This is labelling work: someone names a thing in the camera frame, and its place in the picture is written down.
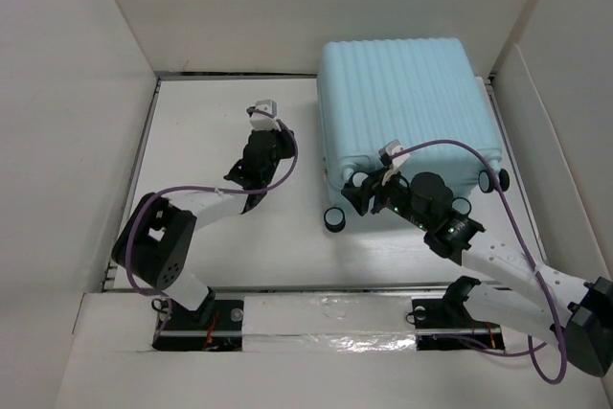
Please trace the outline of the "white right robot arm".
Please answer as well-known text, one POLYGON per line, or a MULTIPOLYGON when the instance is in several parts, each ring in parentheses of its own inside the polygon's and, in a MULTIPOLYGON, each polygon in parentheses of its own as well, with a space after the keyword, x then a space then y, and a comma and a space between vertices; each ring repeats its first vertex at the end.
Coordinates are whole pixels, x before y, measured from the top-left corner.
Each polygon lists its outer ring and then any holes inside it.
POLYGON ((412 180, 383 171, 359 173, 341 194, 360 215, 383 209, 394 212, 424 232, 424 243, 437 256, 499 282, 498 291, 462 277, 446 290, 443 315, 454 326, 469 320, 494 322, 518 330, 565 352, 570 364, 603 377, 612 365, 612 283, 604 277, 589 282, 548 265, 531 264, 527 256, 457 212, 452 191, 433 172, 412 180))

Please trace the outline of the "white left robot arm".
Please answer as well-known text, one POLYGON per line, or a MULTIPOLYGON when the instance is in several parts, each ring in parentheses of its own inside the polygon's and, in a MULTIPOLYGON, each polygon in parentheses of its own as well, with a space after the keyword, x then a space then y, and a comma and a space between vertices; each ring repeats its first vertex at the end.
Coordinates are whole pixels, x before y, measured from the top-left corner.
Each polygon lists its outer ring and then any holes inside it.
POLYGON ((216 295, 196 277, 182 274, 193 234, 255 209, 283 183, 273 181, 280 162, 296 163, 297 158, 295 137, 288 128, 253 130, 242 157, 224 176, 233 188, 175 186, 145 194, 114 243, 111 260, 130 279, 139 278, 155 293, 166 295, 188 326, 207 327, 216 295))

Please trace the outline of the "light blue hard-shell suitcase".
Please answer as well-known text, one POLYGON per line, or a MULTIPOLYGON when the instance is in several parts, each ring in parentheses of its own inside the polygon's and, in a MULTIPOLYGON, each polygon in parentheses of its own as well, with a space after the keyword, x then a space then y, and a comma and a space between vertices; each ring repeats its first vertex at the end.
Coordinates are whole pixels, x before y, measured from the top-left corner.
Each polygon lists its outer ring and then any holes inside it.
POLYGON ((380 151, 419 146, 401 167, 428 171, 469 197, 493 170, 510 186, 503 147, 462 42, 453 37, 327 43, 316 80, 331 205, 355 210, 341 190, 356 171, 382 168, 380 151))

